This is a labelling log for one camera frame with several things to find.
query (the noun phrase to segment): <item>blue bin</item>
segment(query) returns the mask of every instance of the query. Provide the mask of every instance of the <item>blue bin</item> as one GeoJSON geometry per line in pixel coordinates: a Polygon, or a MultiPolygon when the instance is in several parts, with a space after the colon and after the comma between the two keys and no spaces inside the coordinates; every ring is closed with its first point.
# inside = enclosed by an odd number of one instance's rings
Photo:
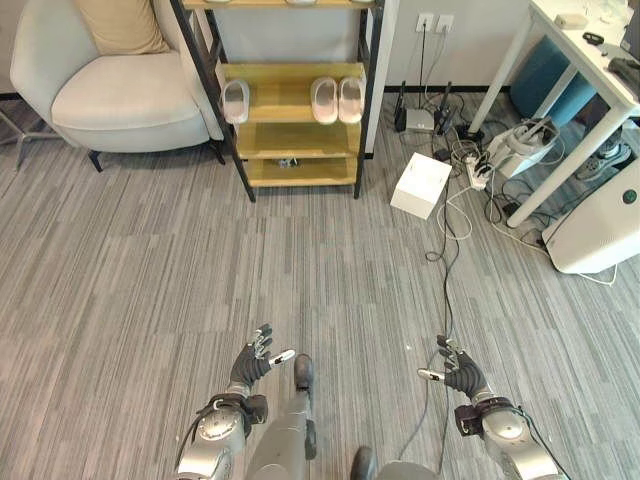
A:
{"type": "MultiPolygon", "coordinates": [[[[569,60],[551,40],[540,40],[511,84],[511,101],[520,115],[533,116],[567,66],[569,60]]],[[[589,82],[576,74],[549,112],[553,123],[557,127],[568,123],[595,94],[589,82]]]]}

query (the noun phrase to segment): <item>desk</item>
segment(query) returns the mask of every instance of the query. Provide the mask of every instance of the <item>desk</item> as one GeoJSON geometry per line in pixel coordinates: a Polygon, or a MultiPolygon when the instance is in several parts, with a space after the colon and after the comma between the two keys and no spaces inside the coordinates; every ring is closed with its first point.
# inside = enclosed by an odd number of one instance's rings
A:
{"type": "Polygon", "coordinates": [[[592,155],[598,147],[630,116],[640,115],[640,103],[627,86],[612,73],[606,70],[611,56],[603,57],[600,50],[589,45],[583,38],[585,31],[602,35],[606,44],[619,45],[624,35],[621,21],[604,23],[601,17],[601,2],[530,0],[529,12],[522,20],[518,33],[513,39],[498,69],[491,86],[480,105],[478,112],[469,127],[470,133],[476,133],[484,121],[491,105],[496,99],[500,87],[511,71],[534,23],[556,44],[569,59],[569,66],[560,76],[554,87],[544,99],[535,113],[535,117],[546,115],[555,101],[560,97],[577,72],[597,90],[600,96],[611,107],[609,112],[589,132],[580,144],[564,159],[551,175],[531,194],[531,196],[507,220],[507,225],[517,227],[536,208],[540,206],[562,183],[575,172],[580,165],[592,155]],[[561,30],[553,23],[559,13],[586,14],[589,24],[584,30],[561,30]]]}

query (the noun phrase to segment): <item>armchair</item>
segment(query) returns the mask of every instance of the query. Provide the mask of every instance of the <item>armchair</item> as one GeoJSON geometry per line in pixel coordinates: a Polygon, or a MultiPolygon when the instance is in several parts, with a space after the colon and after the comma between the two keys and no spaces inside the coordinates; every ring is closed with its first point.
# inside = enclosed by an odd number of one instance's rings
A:
{"type": "Polygon", "coordinates": [[[18,23],[10,72],[16,91],[68,143],[88,148],[99,172],[103,151],[223,139],[169,0],[153,0],[153,7],[167,53],[100,56],[73,0],[28,0],[18,23]]]}

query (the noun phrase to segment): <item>shelf board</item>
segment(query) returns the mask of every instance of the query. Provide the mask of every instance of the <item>shelf board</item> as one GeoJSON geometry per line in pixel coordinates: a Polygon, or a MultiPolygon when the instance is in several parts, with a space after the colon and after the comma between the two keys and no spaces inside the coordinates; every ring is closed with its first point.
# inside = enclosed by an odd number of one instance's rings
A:
{"type": "Polygon", "coordinates": [[[240,158],[357,157],[360,125],[319,123],[245,123],[238,128],[240,158]]]}
{"type": "Polygon", "coordinates": [[[245,170],[252,187],[302,187],[356,183],[355,157],[299,160],[297,167],[281,168],[277,160],[249,160],[245,170]]]}
{"type": "Polygon", "coordinates": [[[360,78],[361,63],[224,64],[225,79],[241,78],[250,87],[249,122],[314,122],[311,84],[322,76],[336,81],[360,78]]]}
{"type": "Polygon", "coordinates": [[[307,7],[301,5],[291,5],[285,0],[231,0],[229,2],[207,2],[205,0],[183,0],[184,8],[194,9],[214,9],[214,8],[349,8],[363,10],[375,6],[375,2],[360,3],[351,0],[317,0],[313,5],[307,7]]]}

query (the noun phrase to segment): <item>beige pillow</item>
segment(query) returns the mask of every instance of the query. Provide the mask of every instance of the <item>beige pillow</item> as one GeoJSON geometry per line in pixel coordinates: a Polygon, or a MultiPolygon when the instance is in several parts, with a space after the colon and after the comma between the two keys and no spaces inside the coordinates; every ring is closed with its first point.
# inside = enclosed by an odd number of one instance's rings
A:
{"type": "Polygon", "coordinates": [[[151,0],[75,0],[102,55],[168,52],[151,0]]]}

